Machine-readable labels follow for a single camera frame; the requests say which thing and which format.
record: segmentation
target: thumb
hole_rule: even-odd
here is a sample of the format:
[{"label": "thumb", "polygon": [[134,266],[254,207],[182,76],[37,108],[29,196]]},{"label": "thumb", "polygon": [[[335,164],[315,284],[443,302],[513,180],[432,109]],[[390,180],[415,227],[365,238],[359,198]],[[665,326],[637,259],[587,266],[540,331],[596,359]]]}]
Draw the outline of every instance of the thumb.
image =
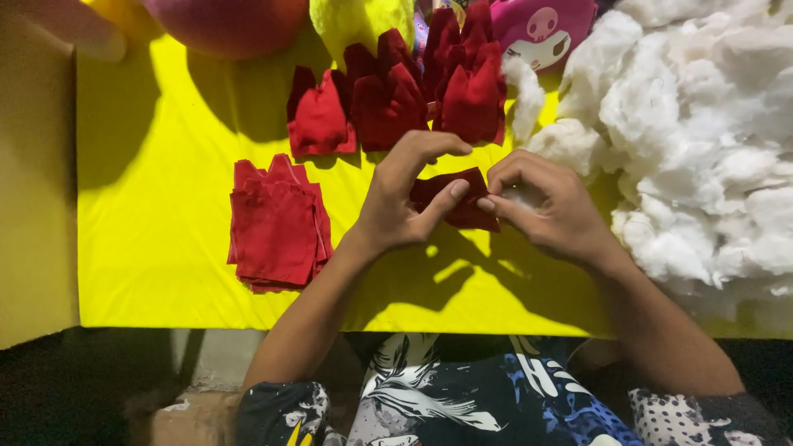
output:
[{"label": "thumb", "polygon": [[470,185],[464,179],[455,179],[432,199],[426,209],[416,217],[423,233],[430,233],[468,192]]},{"label": "thumb", "polygon": [[540,223],[540,217],[530,208],[498,195],[479,198],[477,206],[498,218],[509,220],[516,228],[530,235]]}]

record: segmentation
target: fingernail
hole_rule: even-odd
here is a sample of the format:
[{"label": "fingernail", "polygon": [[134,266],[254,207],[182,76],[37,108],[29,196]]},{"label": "fingernail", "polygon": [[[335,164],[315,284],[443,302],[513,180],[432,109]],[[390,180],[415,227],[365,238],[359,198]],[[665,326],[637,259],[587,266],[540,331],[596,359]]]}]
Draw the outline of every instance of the fingernail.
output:
[{"label": "fingernail", "polygon": [[477,200],[477,206],[484,211],[492,212],[496,208],[496,203],[491,202],[487,198],[479,198]]},{"label": "fingernail", "polygon": [[464,179],[456,179],[454,180],[454,184],[451,186],[451,196],[455,198],[462,198],[466,192],[468,192],[469,184]]}]

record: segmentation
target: person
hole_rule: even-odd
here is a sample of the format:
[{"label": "person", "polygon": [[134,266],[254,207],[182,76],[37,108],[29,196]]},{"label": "person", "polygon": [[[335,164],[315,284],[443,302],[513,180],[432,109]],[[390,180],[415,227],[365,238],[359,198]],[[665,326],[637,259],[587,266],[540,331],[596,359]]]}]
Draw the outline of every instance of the person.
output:
[{"label": "person", "polygon": [[[450,133],[410,132],[374,169],[358,220],[259,345],[236,444],[788,444],[722,349],[634,264],[577,175],[522,150],[490,168],[490,195],[477,205],[595,281],[623,355],[649,383],[629,393],[635,430],[565,371],[565,338],[436,333],[392,335],[370,358],[349,437],[327,425],[330,401],[311,377],[357,278],[387,252],[427,241],[469,184],[450,183],[422,213],[408,193],[427,163],[471,151]],[[534,211],[500,197],[515,185],[544,202]]]}]

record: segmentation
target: skull emblem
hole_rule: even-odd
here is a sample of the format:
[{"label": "skull emblem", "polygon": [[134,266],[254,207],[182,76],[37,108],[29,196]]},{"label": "skull emblem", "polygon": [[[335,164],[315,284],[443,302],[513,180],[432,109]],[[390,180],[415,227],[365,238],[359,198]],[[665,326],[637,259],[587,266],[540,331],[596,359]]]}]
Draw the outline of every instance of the skull emblem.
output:
[{"label": "skull emblem", "polygon": [[559,15],[554,8],[541,8],[529,19],[526,32],[535,43],[545,40],[559,23]]}]

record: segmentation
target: hand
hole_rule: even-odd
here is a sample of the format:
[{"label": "hand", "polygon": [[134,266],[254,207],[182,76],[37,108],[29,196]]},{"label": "hand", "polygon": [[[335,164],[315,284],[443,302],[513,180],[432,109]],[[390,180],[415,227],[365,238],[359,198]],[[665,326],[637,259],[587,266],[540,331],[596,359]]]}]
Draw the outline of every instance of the hand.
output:
[{"label": "hand", "polygon": [[389,249],[427,241],[432,230],[468,191],[464,179],[449,183],[422,212],[408,197],[416,177],[442,155],[468,155],[470,145],[453,133],[411,131],[404,134],[374,168],[361,214],[345,238],[356,240],[357,251],[371,259]]},{"label": "hand", "polygon": [[[512,186],[539,192],[536,210],[500,195]],[[630,260],[598,214],[578,175],[567,167],[524,150],[515,150],[488,171],[487,198],[477,205],[510,221],[546,254],[585,267],[601,268]]]}]

